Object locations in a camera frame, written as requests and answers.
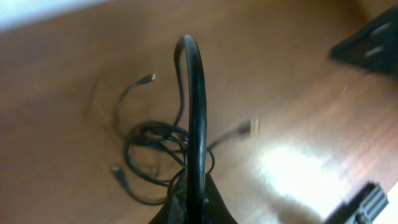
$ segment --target wooden desk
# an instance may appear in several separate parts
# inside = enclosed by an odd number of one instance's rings
[[[365,23],[345,0],[120,0],[0,34],[1,222],[154,216],[159,207],[133,202],[109,172],[123,163],[111,112],[127,85],[155,72],[126,99],[126,127],[174,119],[172,55],[185,33],[205,68],[208,140],[261,119],[257,138],[215,150],[213,178],[238,222],[319,223],[369,179],[389,190],[398,180],[398,83],[328,59]],[[178,169],[161,161],[162,175]],[[141,195],[165,193],[128,178]]]

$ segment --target black plastic piece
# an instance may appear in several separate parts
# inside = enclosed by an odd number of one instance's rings
[[[330,55],[370,72],[398,75],[398,6],[390,8],[334,46]]]
[[[179,180],[176,183],[174,191],[177,192],[181,188],[183,188],[183,186],[181,187],[181,181]],[[206,203],[204,206],[205,212],[203,214],[203,224],[237,224],[226,208],[226,205],[210,174],[206,174],[205,192]],[[178,213],[178,211],[171,209],[172,200],[173,199],[170,198],[163,205],[158,214],[149,222],[149,224],[181,224],[176,221],[175,218],[170,218],[170,216],[175,216],[175,213]]]
[[[349,203],[342,204],[325,224],[372,224],[387,204],[381,186],[370,182]]]

